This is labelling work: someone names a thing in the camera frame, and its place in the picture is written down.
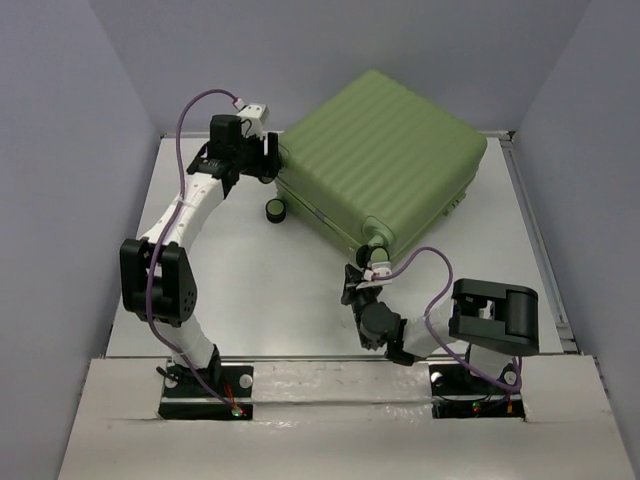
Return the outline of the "green hardshell suitcase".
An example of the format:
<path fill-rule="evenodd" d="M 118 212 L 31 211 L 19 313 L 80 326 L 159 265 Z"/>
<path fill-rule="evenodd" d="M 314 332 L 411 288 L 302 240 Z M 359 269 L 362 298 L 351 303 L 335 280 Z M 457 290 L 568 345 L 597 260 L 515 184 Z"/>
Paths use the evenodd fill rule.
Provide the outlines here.
<path fill-rule="evenodd" d="M 487 138 L 385 73 L 370 69 L 285 130 L 276 195 L 360 267 L 396 263 L 465 198 Z"/>

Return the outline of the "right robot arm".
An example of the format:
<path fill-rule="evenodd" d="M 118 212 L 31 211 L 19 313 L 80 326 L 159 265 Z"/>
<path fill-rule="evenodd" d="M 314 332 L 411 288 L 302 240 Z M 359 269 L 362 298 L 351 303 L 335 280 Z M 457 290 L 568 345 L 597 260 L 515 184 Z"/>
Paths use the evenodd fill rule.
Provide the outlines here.
<path fill-rule="evenodd" d="M 538 294 L 529 287 L 461 278 L 427 315 L 407 319 L 379 299 L 386 284 L 348 264 L 341 303 L 352 310 L 361 346 L 383 348 L 394 363 L 411 366 L 456 341 L 506 359 L 540 352 Z"/>

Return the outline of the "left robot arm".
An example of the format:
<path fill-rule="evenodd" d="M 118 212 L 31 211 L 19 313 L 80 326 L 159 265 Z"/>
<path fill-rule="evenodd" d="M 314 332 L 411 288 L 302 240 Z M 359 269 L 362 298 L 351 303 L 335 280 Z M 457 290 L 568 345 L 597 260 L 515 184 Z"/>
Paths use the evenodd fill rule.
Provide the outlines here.
<path fill-rule="evenodd" d="M 219 388 L 222 367 L 217 346 L 195 316 L 198 289 L 189 252 L 241 177 L 268 184 L 278 175 L 278 136 L 265 132 L 266 117 L 266 109 L 257 104 L 213 116 L 208 141 L 188 166 L 179 168 L 176 197 L 147 232 L 120 247 L 125 310 L 149 326 L 201 395 Z"/>

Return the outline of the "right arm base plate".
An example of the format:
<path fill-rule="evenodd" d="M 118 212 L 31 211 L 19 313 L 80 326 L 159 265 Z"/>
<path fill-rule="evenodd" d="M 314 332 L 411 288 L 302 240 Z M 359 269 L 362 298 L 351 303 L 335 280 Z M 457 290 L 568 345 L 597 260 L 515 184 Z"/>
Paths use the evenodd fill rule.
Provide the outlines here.
<path fill-rule="evenodd" d="M 435 419 L 525 418 L 519 393 L 508 395 L 457 363 L 431 364 L 429 374 Z"/>

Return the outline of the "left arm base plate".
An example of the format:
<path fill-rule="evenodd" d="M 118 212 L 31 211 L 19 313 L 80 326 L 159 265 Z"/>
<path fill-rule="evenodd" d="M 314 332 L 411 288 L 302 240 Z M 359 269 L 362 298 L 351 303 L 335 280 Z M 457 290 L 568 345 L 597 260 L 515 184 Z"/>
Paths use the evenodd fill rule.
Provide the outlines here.
<path fill-rule="evenodd" d="M 249 364 L 223 364 L 219 382 L 204 388 L 188 368 L 169 362 L 156 367 L 162 378 L 158 415 L 176 421 L 250 421 L 254 367 Z"/>

